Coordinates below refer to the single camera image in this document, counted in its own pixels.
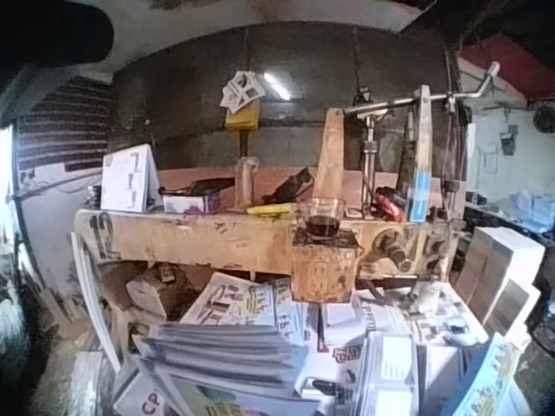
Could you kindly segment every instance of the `glass cup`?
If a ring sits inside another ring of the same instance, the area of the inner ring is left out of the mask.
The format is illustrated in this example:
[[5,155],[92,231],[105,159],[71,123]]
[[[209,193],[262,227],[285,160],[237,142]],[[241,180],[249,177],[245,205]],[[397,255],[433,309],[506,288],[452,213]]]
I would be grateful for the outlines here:
[[306,231],[318,240],[333,238],[345,213],[345,201],[339,198],[311,198],[301,204]]

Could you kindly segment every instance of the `wooden post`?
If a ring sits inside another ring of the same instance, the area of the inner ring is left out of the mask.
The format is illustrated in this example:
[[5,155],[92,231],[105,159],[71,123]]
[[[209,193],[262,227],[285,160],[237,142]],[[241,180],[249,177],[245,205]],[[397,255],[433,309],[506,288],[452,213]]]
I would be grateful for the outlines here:
[[343,110],[330,108],[323,127],[322,151],[314,181],[313,197],[342,197],[343,149]]

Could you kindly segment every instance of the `curved metal wall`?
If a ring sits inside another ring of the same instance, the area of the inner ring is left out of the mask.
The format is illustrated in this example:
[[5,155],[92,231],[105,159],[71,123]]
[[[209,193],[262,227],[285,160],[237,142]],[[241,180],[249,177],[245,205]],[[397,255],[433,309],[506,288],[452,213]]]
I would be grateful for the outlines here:
[[[411,94],[421,84],[445,89],[441,39],[419,31],[393,35],[375,29],[280,23],[233,29],[183,42],[135,62],[114,77],[112,148],[153,143],[159,169],[229,166],[238,134],[223,129],[221,88],[238,69],[271,72],[290,90],[282,101],[261,101],[260,129],[250,154],[266,165],[314,166],[328,107],[345,107],[358,86],[377,100]],[[398,163],[405,114],[377,129],[382,169]],[[434,111],[434,147],[441,148],[445,117]],[[346,167],[356,169],[362,129],[346,126]],[[439,158],[434,165],[439,166]]]

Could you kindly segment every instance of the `metal lever arm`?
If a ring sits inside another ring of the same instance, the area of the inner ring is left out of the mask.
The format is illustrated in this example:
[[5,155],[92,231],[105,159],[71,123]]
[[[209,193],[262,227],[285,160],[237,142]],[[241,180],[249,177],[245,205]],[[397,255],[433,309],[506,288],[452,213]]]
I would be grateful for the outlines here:
[[[448,93],[448,94],[433,94],[430,95],[431,101],[446,100],[447,97],[453,96],[455,99],[463,98],[478,98],[484,94],[487,85],[491,82],[500,71],[500,65],[497,62],[492,62],[489,69],[485,72],[484,77],[480,81],[478,89],[474,92],[467,93]],[[347,107],[343,110],[345,115],[354,115],[360,113],[368,113],[371,111],[383,110],[385,108],[406,107],[415,104],[417,99],[415,97],[398,98],[392,101],[375,102],[370,104],[361,104],[358,106]]]

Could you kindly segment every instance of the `dark liquid in glass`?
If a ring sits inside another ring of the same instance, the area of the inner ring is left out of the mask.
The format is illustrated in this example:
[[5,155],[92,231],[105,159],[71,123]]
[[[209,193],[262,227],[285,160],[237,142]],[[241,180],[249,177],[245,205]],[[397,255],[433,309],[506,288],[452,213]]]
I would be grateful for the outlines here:
[[313,215],[306,223],[306,230],[314,237],[331,238],[339,231],[339,221],[325,215]]

